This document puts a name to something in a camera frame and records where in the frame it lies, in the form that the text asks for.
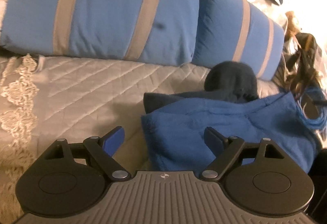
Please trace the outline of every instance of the blue cable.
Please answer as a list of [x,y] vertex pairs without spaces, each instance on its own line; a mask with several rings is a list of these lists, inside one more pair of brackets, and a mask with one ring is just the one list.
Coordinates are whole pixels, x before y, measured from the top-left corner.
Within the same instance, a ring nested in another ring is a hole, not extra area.
[[[310,97],[314,100],[325,100],[326,96],[323,90],[317,87],[310,87],[305,90],[305,93],[311,94]],[[317,110],[320,116],[316,119],[309,119],[305,116],[303,109],[301,108],[302,96],[297,103],[297,113],[303,124],[310,130],[323,131],[327,125],[327,107],[317,106]]]

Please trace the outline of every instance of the silver screw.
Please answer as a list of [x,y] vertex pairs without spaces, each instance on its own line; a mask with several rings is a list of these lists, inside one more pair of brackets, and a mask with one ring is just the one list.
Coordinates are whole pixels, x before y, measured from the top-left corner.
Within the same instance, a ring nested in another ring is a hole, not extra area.
[[128,172],[124,170],[116,170],[112,173],[112,176],[116,179],[124,179],[128,176]]
[[207,179],[213,179],[218,176],[218,173],[214,170],[205,170],[202,172],[202,176]]

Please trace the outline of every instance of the beige stripe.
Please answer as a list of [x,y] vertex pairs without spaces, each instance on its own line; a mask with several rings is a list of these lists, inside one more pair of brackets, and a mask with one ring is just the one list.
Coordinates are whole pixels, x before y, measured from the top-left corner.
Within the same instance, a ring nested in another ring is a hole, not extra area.
[[309,34],[307,38],[307,42],[305,43],[305,51],[309,51],[311,41],[312,41],[312,35]]
[[272,50],[272,44],[274,42],[274,23],[273,21],[269,18],[269,37],[268,37],[268,44],[267,44],[267,50],[266,54],[264,57],[264,61],[262,62],[260,71],[257,74],[257,78],[261,77],[267,67],[270,55],[271,55],[271,50]]
[[143,0],[130,46],[125,54],[125,60],[136,61],[147,43],[159,0]]
[[243,49],[246,43],[247,34],[249,33],[250,27],[250,5],[247,0],[243,0],[243,19],[238,43],[233,56],[233,61],[239,62],[243,53]]
[[53,25],[53,54],[67,55],[76,0],[58,0]]

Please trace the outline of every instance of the blue pillow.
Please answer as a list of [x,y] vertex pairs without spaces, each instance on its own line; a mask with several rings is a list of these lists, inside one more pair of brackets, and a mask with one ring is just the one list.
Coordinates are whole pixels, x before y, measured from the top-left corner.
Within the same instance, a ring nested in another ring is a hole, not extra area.
[[283,29],[246,0],[200,0],[192,63],[243,62],[257,78],[271,80],[283,43]]
[[21,54],[163,65],[191,62],[199,0],[158,0],[152,16],[146,15],[139,26],[141,30],[146,24],[150,27],[148,35],[143,35],[144,44],[137,46],[136,57],[127,57],[142,5],[146,11],[153,1],[9,0],[0,45]]

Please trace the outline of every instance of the folded blue garment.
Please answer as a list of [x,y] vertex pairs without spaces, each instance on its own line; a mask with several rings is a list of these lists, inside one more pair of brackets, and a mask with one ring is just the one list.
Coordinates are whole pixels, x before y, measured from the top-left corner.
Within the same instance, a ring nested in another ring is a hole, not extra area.
[[271,80],[283,44],[283,29],[246,0],[200,0],[192,63],[243,62],[257,78]]
[[188,98],[142,117],[153,169],[192,170],[196,174],[214,159],[203,140],[206,127],[246,142],[274,140],[306,173],[319,152],[319,142],[297,117],[291,93],[249,103]]
[[192,60],[198,6],[199,0],[9,0],[0,45],[21,54],[181,65]]

